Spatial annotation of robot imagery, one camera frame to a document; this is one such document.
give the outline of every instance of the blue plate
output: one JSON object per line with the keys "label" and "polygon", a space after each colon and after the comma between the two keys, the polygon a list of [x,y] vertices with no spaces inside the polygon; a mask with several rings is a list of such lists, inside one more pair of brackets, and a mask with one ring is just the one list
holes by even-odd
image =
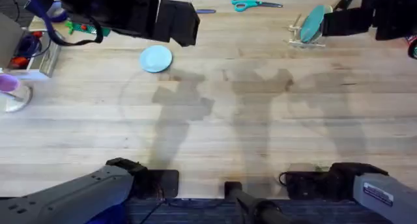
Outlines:
{"label": "blue plate", "polygon": [[150,46],[145,49],[140,57],[139,63],[142,68],[151,73],[162,72],[169,67],[172,62],[171,51],[161,45]]}
{"label": "blue plate", "polygon": [[319,5],[310,12],[310,14],[308,15],[301,27],[301,42],[309,42],[314,37],[314,35],[320,29],[320,25],[323,21],[325,13],[326,6],[324,5]]}

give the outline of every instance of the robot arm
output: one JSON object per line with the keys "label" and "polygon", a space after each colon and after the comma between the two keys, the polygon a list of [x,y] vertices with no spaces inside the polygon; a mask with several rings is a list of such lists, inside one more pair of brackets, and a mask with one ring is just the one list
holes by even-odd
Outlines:
{"label": "robot arm", "polygon": [[152,186],[160,182],[161,172],[171,176],[173,188],[169,190],[177,192],[178,171],[150,171],[139,163],[117,158],[89,175],[0,201],[0,217],[4,224],[86,223],[131,195],[154,195]]}
{"label": "robot arm", "polygon": [[334,163],[328,172],[287,171],[290,199],[356,201],[394,224],[415,223],[417,191],[375,166]]}

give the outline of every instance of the green toy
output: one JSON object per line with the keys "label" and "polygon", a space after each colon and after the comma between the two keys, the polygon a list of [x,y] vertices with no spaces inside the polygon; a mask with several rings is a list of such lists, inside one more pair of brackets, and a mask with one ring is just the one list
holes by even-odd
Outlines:
{"label": "green toy", "polygon": [[[91,25],[85,25],[86,29],[83,29],[82,24],[73,23],[72,21],[66,21],[65,26],[67,26],[70,29],[69,32],[68,32],[68,34],[70,34],[70,35],[72,35],[72,33],[74,31],[81,31],[81,32],[84,32],[84,33],[92,34],[92,35],[95,35],[97,33],[96,28],[94,26],[91,26]],[[102,30],[103,30],[103,36],[108,36],[110,34],[110,29],[102,28]]]}

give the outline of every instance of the scissors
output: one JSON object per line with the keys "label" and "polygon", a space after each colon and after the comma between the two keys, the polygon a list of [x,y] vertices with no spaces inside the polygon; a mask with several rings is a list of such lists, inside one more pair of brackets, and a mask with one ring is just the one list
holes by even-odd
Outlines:
{"label": "scissors", "polygon": [[283,7],[279,3],[267,3],[261,2],[258,0],[231,0],[232,4],[235,6],[235,11],[243,12],[250,7]]}

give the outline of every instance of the red object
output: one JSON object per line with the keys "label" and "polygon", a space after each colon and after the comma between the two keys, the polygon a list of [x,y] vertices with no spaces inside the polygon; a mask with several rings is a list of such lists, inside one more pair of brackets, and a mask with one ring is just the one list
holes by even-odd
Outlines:
{"label": "red object", "polygon": [[41,31],[35,31],[35,32],[32,32],[32,35],[33,36],[35,36],[35,37],[37,37],[37,38],[42,38],[42,32]]}
{"label": "red object", "polygon": [[11,63],[14,68],[21,68],[29,64],[29,60],[25,57],[15,57],[11,60]]}

